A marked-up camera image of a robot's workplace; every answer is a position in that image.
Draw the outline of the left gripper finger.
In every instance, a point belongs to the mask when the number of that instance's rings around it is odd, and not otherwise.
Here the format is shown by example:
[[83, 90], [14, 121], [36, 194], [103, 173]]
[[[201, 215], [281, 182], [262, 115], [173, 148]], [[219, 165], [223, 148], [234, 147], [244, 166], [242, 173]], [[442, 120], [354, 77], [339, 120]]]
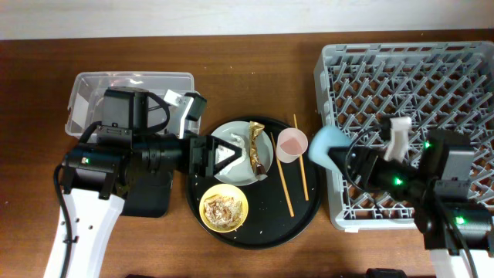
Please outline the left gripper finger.
[[[225, 159], [226, 159], [226, 155], [225, 154], [220, 154], [219, 152], [217, 152], [215, 154], [215, 162], [216, 163], [219, 163], [219, 162], [221, 162], [221, 161], [223, 161]], [[226, 175], [226, 174], [228, 174], [234, 167], [240, 165], [245, 160], [246, 160], [246, 153], [242, 153], [242, 156], [240, 158], [237, 158], [236, 160], [234, 160], [230, 164], [226, 165], [222, 170], [220, 170], [219, 173], [217, 173], [215, 175], [215, 177], [218, 177], [220, 175]]]
[[225, 142], [239, 148], [242, 151], [242, 154], [246, 154], [245, 140], [243, 137], [215, 137], [215, 139], [219, 142], [215, 149], [215, 154], [232, 154], [234, 152], [231, 148], [225, 146]]

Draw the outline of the grey plate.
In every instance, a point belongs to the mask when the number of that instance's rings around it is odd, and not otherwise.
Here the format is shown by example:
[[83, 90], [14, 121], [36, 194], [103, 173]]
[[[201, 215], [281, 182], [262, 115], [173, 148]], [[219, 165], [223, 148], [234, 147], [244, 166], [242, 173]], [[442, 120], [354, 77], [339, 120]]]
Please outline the grey plate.
[[[257, 182], [253, 174], [249, 160], [249, 122], [248, 121], [231, 121], [216, 128], [212, 132], [212, 136], [226, 138], [230, 133], [238, 134], [245, 140], [246, 160], [240, 165], [234, 167], [228, 174], [216, 177], [219, 181], [225, 184], [244, 186]], [[256, 144], [259, 152], [259, 159], [268, 171], [271, 167], [274, 158], [272, 143], [268, 135], [263, 131], [256, 139]]]

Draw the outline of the gold foil wrapper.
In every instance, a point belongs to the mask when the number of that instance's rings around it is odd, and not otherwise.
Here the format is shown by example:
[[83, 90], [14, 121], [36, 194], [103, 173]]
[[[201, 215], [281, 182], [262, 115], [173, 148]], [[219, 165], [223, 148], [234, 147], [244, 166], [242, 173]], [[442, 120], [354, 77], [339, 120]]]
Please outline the gold foil wrapper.
[[265, 126], [255, 121], [249, 122], [249, 160], [250, 165], [258, 181], [267, 177], [264, 165], [259, 159], [259, 152], [256, 144], [257, 137], [263, 132]]

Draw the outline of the blue cup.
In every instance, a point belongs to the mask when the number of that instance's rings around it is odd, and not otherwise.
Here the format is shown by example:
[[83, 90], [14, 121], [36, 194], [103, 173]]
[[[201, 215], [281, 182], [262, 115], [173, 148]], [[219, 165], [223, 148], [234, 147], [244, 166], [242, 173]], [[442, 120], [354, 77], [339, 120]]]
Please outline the blue cup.
[[335, 162], [329, 156], [329, 152], [333, 148], [348, 148], [350, 144], [351, 139], [341, 129], [327, 125], [316, 133], [310, 143], [308, 158], [315, 164], [318, 164], [327, 170], [341, 174], [343, 163]]

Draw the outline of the pink cup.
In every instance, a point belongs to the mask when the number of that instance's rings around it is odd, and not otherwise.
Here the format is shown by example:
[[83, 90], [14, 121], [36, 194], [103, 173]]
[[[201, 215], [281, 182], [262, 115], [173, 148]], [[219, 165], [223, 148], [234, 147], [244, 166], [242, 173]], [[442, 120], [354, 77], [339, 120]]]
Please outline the pink cup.
[[276, 156], [282, 163], [294, 162], [308, 148], [308, 139], [299, 129], [289, 127], [277, 137]]

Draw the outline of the yellow bowl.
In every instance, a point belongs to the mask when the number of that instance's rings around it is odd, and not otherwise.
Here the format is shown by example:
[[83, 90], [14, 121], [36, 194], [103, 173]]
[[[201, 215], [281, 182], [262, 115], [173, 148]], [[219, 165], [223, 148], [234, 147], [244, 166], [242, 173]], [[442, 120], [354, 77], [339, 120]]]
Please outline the yellow bowl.
[[249, 213], [244, 192], [234, 185], [210, 187], [201, 197], [198, 212], [201, 221], [212, 231], [233, 232], [243, 225]]

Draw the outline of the food scraps with rice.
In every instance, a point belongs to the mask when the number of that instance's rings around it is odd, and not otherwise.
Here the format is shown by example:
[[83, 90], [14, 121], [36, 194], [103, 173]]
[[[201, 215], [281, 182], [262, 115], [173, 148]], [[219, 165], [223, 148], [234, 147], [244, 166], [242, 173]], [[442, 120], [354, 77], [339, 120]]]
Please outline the food scraps with rice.
[[231, 196], [213, 195], [205, 199], [205, 217], [216, 228], [230, 229], [243, 217], [242, 201]]

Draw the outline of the white napkin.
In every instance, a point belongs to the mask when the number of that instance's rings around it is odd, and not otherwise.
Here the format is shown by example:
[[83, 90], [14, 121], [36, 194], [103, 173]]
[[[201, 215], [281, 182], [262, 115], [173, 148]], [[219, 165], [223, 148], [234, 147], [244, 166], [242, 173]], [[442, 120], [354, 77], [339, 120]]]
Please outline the white napkin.
[[[230, 133], [230, 135], [229, 135], [229, 136], [227, 136], [227, 137], [241, 137], [241, 136], [240, 136], [240, 135], [238, 135], [238, 134]], [[231, 157], [232, 155], [234, 155], [234, 154], [235, 154], [235, 152], [233, 152], [232, 154], [226, 154], [226, 159], [227, 159], [227, 158], [230, 158], [230, 157]]]

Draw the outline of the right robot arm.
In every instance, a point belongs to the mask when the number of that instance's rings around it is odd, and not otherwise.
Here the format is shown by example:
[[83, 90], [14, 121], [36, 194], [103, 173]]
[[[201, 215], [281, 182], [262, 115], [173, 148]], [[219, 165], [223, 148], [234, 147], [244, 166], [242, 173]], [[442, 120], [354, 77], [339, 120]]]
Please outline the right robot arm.
[[468, 136], [429, 131], [419, 166], [387, 161], [381, 151], [355, 144], [330, 147], [328, 157], [364, 192], [387, 192], [414, 208], [414, 223], [438, 277], [493, 275], [493, 218], [469, 199], [475, 151]]

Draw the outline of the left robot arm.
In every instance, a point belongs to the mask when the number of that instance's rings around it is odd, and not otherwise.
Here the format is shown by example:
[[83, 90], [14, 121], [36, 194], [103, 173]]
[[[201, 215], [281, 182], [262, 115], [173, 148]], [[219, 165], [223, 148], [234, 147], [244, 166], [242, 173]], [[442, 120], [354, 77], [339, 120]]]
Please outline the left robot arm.
[[117, 219], [160, 218], [174, 173], [211, 177], [242, 156], [220, 138], [188, 131], [206, 99], [198, 93], [111, 86], [102, 118], [83, 132], [56, 166], [60, 213], [47, 277], [97, 277]]

